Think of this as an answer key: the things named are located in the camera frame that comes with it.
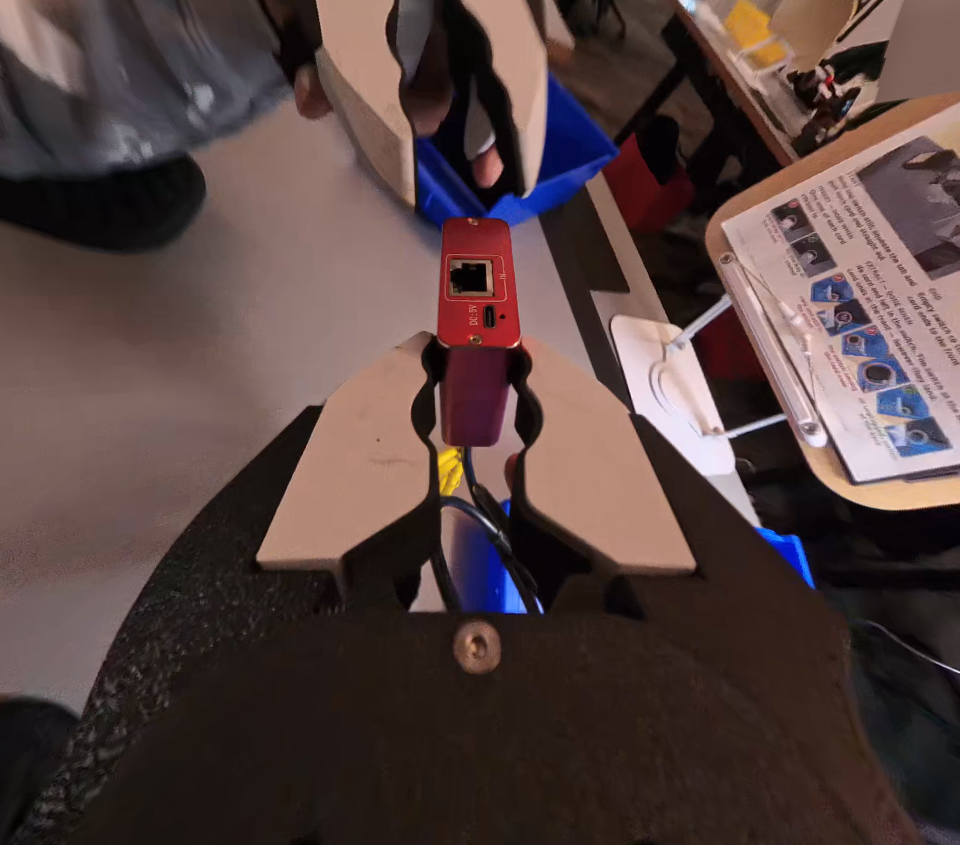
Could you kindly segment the printed instruction sheet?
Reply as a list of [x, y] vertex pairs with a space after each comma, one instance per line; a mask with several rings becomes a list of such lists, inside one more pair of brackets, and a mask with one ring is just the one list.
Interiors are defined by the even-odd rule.
[[721, 278], [855, 486], [959, 465], [958, 105], [726, 218]]

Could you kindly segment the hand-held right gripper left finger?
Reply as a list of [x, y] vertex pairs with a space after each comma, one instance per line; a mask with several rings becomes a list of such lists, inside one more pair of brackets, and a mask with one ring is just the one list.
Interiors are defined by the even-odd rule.
[[256, 553], [267, 572], [325, 573], [345, 606], [399, 596], [440, 545], [436, 379], [421, 331], [333, 392]]

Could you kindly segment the wood top office desk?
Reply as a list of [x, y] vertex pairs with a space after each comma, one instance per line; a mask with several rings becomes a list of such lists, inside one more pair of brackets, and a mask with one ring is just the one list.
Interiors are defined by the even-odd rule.
[[712, 120], [706, 138], [687, 160], [695, 183], [715, 182], [727, 158], [738, 161], [750, 184], [798, 162], [789, 135], [737, 70], [726, 29], [705, 0], [667, 1], [671, 15], [660, 36], [674, 62], [614, 142], [623, 145], [630, 134], [646, 127], [688, 82]]

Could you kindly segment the blue plastic storage bin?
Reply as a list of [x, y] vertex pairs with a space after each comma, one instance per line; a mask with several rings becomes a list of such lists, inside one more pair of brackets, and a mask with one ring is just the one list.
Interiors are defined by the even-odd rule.
[[619, 152], [575, 97], [548, 77], [546, 135], [537, 184], [530, 195], [508, 194], [503, 182], [482, 190], [463, 152], [467, 103], [455, 95], [438, 131], [416, 142], [417, 215], [440, 228], [452, 218], [494, 218], [509, 226], [550, 212], [593, 179]]
[[[444, 510], [455, 512], [467, 523], [458, 522], [454, 531], [454, 588], [462, 607], [468, 611], [494, 614], [526, 614], [528, 609], [518, 581], [518, 567], [505, 564], [497, 544], [497, 527], [489, 515], [473, 503], [458, 496], [441, 500]], [[756, 527], [763, 539], [799, 576], [816, 591], [807, 553], [799, 537], [783, 535], [771, 529]]]

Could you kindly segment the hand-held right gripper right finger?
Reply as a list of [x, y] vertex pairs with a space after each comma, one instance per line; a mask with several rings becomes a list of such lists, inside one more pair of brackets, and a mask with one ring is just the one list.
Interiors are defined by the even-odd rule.
[[522, 448], [511, 481], [511, 549], [543, 610], [570, 582], [690, 576], [697, 563], [634, 425], [595, 377], [541, 340], [513, 375]]

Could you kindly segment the small yellow plastic bin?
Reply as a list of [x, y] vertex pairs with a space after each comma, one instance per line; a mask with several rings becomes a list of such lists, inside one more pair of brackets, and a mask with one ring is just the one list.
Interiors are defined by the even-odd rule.
[[774, 35], [770, 22], [771, 16], [751, 0], [737, 0], [723, 21], [736, 50], [759, 69], [781, 64], [789, 58], [788, 48]]

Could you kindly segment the instruction sheet on board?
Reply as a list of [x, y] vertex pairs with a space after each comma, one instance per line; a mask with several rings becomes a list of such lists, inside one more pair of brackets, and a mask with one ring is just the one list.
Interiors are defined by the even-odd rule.
[[769, 178], [738, 194], [722, 205], [710, 219], [705, 248], [710, 261], [732, 300], [732, 308], [746, 332], [764, 377], [774, 392], [778, 417], [784, 419], [798, 443], [806, 465], [823, 486], [850, 502], [889, 512], [941, 507], [959, 503], [958, 474], [923, 479], [888, 479], [872, 483], [852, 482], [833, 445], [812, 445], [802, 428], [811, 424], [811, 398], [797, 371], [788, 360], [771, 324], [761, 311], [758, 299], [749, 299], [747, 284], [730, 284], [728, 268], [735, 262], [734, 249], [724, 226], [737, 215], [780, 199], [796, 186], [807, 187], [817, 176], [843, 166], [848, 160], [873, 147], [892, 141], [899, 133], [924, 125], [929, 119], [958, 110], [957, 91], [918, 97], [895, 104], [894, 108], [855, 131], [845, 131], [836, 141], [782, 168]]

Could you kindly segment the red metal ethernet switch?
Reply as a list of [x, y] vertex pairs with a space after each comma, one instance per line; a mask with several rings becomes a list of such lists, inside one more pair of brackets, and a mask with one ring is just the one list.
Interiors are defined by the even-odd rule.
[[444, 371], [444, 443], [491, 447], [503, 428], [511, 362], [522, 343], [510, 227], [456, 217], [441, 229], [436, 339]]

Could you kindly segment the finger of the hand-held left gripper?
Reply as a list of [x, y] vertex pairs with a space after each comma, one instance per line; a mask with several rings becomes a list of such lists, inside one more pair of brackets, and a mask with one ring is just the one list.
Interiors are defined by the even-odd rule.
[[358, 158], [413, 210], [414, 130], [402, 107], [402, 65], [388, 40], [397, 0], [315, 0], [318, 79]]
[[464, 88], [463, 151], [495, 147], [508, 194], [529, 196], [540, 176], [548, 107], [543, 7], [529, 0], [450, 0], [450, 71]]

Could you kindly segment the person's left hand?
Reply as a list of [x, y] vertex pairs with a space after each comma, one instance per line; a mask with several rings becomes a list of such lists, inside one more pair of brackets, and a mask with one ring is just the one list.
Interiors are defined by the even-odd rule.
[[[322, 119], [332, 112], [315, 65], [301, 67], [294, 79], [294, 106], [305, 119]], [[414, 79], [406, 90], [406, 107], [412, 115], [414, 131], [421, 137], [434, 135], [450, 112], [453, 98], [446, 33], [435, 22], [426, 38]], [[503, 173], [503, 162], [496, 146], [472, 160], [475, 184], [491, 188]]]

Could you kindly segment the red floor bag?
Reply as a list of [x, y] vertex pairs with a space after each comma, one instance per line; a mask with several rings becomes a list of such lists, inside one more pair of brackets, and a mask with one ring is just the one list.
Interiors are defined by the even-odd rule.
[[682, 162], [680, 126], [656, 115], [630, 131], [603, 170], [613, 199], [632, 233], [663, 232], [695, 201], [696, 190]]

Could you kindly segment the person's left forearm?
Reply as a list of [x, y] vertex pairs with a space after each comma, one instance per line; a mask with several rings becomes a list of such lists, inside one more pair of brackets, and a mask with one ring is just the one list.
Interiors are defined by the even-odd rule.
[[1, 0], [1, 171], [90, 177], [217, 142], [290, 96], [261, 0]]

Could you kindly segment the white stand base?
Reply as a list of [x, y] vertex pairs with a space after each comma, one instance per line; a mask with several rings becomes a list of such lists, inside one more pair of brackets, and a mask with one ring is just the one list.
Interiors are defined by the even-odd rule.
[[627, 385], [632, 410], [702, 476], [736, 471], [736, 457], [693, 347], [674, 346], [680, 329], [624, 314], [609, 333]]

